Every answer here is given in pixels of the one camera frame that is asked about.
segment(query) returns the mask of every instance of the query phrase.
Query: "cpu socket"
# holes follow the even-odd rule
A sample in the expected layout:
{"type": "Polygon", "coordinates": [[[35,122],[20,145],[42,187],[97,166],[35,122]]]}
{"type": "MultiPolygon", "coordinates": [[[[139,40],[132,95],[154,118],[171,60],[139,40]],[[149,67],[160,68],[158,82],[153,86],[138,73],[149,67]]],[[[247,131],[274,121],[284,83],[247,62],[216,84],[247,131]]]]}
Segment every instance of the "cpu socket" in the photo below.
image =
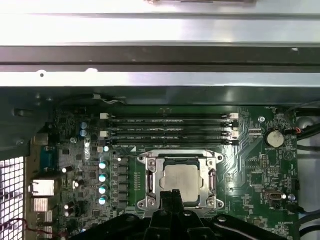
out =
{"type": "Polygon", "coordinates": [[[218,210],[217,164],[224,157],[208,150],[152,150],[138,156],[145,165],[145,199],[138,202],[144,211],[160,207],[160,192],[180,190],[185,208],[218,210]]]}

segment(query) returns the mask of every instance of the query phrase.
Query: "red wire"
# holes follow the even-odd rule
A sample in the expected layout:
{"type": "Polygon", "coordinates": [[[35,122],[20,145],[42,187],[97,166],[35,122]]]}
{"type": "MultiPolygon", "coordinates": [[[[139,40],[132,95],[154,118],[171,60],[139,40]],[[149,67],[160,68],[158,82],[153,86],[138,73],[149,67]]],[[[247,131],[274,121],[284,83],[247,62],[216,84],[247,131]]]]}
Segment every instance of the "red wire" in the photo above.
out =
{"type": "Polygon", "coordinates": [[[15,221],[22,221],[24,223],[24,227],[26,231],[30,231],[30,232],[35,232],[35,233],[42,233],[42,234],[50,234],[52,235],[54,238],[62,238],[62,237],[66,237],[67,233],[66,232],[62,232],[59,234],[55,234],[53,232],[49,232],[49,231],[44,231],[44,230],[40,230],[40,229],[32,229],[28,226],[28,222],[26,219],[24,218],[15,218],[15,219],[11,219],[7,222],[5,222],[4,224],[0,224],[0,228],[4,227],[6,228],[8,226],[8,224],[10,224],[11,222],[15,222],[15,221]]]}
{"type": "Polygon", "coordinates": [[[296,127],[295,130],[296,130],[297,134],[301,134],[302,133],[302,130],[299,127],[296,127]]]}

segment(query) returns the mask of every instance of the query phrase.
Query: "cable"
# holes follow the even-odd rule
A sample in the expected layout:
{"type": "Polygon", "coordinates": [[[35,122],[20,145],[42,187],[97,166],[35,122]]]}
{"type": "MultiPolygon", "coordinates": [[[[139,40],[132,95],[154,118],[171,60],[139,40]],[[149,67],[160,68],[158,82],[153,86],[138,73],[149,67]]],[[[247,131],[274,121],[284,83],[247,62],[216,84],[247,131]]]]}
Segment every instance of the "cable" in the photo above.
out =
{"type": "Polygon", "coordinates": [[[308,152],[320,152],[320,146],[302,146],[297,145],[298,150],[308,151],[308,152]]]}
{"type": "Polygon", "coordinates": [[[301,134],[303,132],[299,127],[296,127],[295,130],[297,134],[301,134]]]}
{"type": "Polygon", "coordinates": [[[301,132],[302,133],[297,136],[298,141],[318,135],[320,134],[320,123],[304,128],[301,130],[301,132]]]}
{"type": "Polygon", "coordinates": [[[83,101],[83,100],[100,100],[110,105],[116,104],[116,103],[126,104],[124,101],[117,100],[112,97],[103,96],[101,94],[96,94],[96,93],[87,93],[87,94],[78,94],[78,95],[73,95],[70,97],[63,98],[55,103],[55,107],[60,107],[61,105],[64,105],[66,102],[69,102],[69,101],[74,102],[74,101],[83,101]]]}
{"type": "Polygon", "coordinates": [[[308,233],[316,231],[320,231],[320,225],[308,226],[300,231],[300,238],[302,238],[304,235],[307,235],[308,233]]]}
{"type": "Polygon", "coordinates": [[[309,107],[312,105],[320,105],[320,100],[316,100],[316,101],[310,101],[310,102],[305,102],[296,106],[292,106],[290,107],[287,111],[285,111],[284,115],[288,115],[290,112],[297,110],[297,109],[301,109],[304,107],[309,107]]]}
{"type": "Polygon", "coordinates": [[[62,232],[62,233],[55,234],[55,233],[49,232],[49,231],[44,231],[44,230],[40,230],[40,229],[32,229],[32,228],[29,228],[28,222],[27,222],[27,220],[24,219],[24,218],[11,219],[11,220],[3,223],[3,224],[0,224],[0,228],[7,228],[8,225],[9,225],[11,222],[16,222],[16,221],[22,221],[22,222],[24,223],[24,227],[25,227],[25,230],[26,230],[26,231],[30,231],[30,232],[34,232],[34,233],[41,233],[41,234],[49,234],[49,235],[52,235],[52,237],[54,237],[54,238],[67,237],[67,233],[66,233],[66,232],[62,232]]]}

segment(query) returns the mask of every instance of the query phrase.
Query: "ventilation grille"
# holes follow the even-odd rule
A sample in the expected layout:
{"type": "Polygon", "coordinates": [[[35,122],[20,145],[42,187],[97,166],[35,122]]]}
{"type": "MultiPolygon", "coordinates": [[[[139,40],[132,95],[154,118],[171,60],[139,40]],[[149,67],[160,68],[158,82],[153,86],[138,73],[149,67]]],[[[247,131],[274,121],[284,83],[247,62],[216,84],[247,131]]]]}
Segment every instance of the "ventilation grille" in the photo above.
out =
{"type": "Polygon", "coordinates": [[[24,165],[17,157],[0,161],[0,240],[22,240],[24,218],[24,165]]]}

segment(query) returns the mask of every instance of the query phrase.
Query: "motherboard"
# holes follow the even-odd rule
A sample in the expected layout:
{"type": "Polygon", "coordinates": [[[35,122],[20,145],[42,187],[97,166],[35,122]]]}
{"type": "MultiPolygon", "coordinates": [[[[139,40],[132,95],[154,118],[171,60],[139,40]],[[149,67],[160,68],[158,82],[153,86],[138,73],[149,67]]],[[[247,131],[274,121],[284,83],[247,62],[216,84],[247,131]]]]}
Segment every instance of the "motherboard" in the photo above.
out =
{"type": "Polygon", "coordinates": [[[179,189],[205,218],[228,214],[293,240],[295,122],[275,106],[61,107],[41,151],[53,203],[39,215],[74,236],[124,213],[142,218],[161,191],[179,189]]]}

